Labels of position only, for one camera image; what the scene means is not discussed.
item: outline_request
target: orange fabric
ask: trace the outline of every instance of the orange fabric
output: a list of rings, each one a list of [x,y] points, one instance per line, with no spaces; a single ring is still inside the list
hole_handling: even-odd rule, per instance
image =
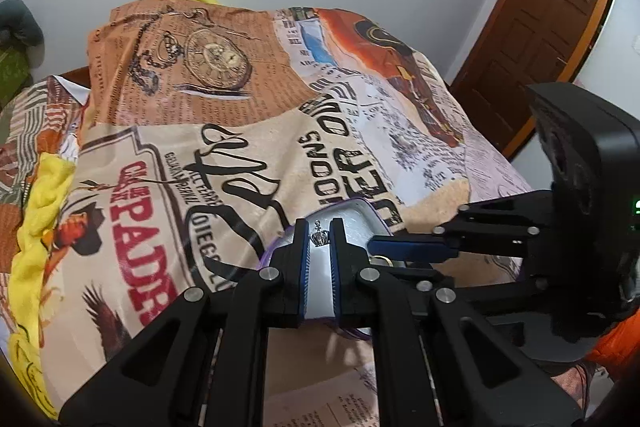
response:
[[[617,380],[640,347],[640,310],[604,335],[587,356],[604,366]]]

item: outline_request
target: bedsheet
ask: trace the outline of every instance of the bedsheet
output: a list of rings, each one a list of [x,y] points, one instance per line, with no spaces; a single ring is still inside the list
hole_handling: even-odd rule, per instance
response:
[[[428,59],[338,9],[255,12],[140,0],[88,42],[92,94],[42,292],[40,356],[57,408],[191,285],[254,269],[296,218],[366,198],[394,233],[529,190]],[[461,254],[458,285],[517,261]],[[270,333],[266,394],[372,360],[325,325]]]

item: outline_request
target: metal screw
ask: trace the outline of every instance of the metal screw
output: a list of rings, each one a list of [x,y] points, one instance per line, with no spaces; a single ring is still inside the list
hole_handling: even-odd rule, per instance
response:
[[[202,291],[202,288],[198,288],[197,286],[187,288],[187,290],[184,292],[184,299],[189,302],[198,302],[203,297],[204,291]]]
[[[415,289],[417,289],[418,292],[430,292],[432,288],[433,283],[431,281],[420,281],[415,285]]]
[[[260,275],[260,279],[273,281],[274,279],[277,279],[278,275],[280,275],[280,270],[275,266],[265,266],[258,272],[258,275]]]
[[[456,293],[451,288],[439,288],[436,291],[436,299],[440,302],[450,303],[456,300]]]
[[[549,288],[549,281],[544,277],[538,277],[536,279],[536,288],[538,288],[539,290],[546,290],[547,288]]]
[[[380,277],[380,272],[375,268],[363,268],[360,270],[360,277],[366,281],[373,282]]]

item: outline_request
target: door panel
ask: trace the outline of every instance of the door panel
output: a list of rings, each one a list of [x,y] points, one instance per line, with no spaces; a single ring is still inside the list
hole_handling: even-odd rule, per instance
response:
[[[596,1],[504,1],[452,88],[474,126],[499,150],[529,120],[524,86],[556,81]]]

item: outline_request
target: wooden door frame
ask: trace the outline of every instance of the wooden door frame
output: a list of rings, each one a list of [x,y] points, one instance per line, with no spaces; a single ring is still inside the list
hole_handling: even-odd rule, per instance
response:
[[[489,34],[494,28],[495,22],[498,19],[498,15],[500,15],[500,12],[502,11],[502,8],[504,7],[506,1],[507,0],[496,1],[494,9],[486,20],[484,28],[482,28],[482,31],[480,32],[476,43],[471,48],[471,51],[469,52],[464,64],[460,68],[460,71],[456,75],[455,80],[451,84],[450,89],[453,96],[456,96],[456,94],[458,93],[458,90],[462,86],[462,82],[468,74],[471,65],[476,60],[476,58],[478,58],[478,54],[480,53],[484,42],[487,40]],[[558,75],[557,82],[571,82],[574,79],[575,75],[577,74],[578,68],[580,67],[580,65],[586,58],[588,51],[590,50],[594,37],[598,33],[598,28],[600,26],[601,20],[605,15],[605,10],[607,9],[608,3],[609,0],[596,0],[593,11],[591,12],[589,20],[587,21],[587,25],[582,32],[582,36],[580,37],[580,40],[578,41],[574,52],[571,54],[564,68]],[[504,147],[504,149],[500,151],[502,155],[507,159],[513,157],[513,155],[518,150],[520,150],[521,147],[523,147],[524,144],[526,144],[526,142],[532,136],[533,132],[535,131],[535,127],[535,120],[533,117],[530,117],[529,120],[526,121],[524,126],[520,128],[520,130],[511,139],[511,141]]]

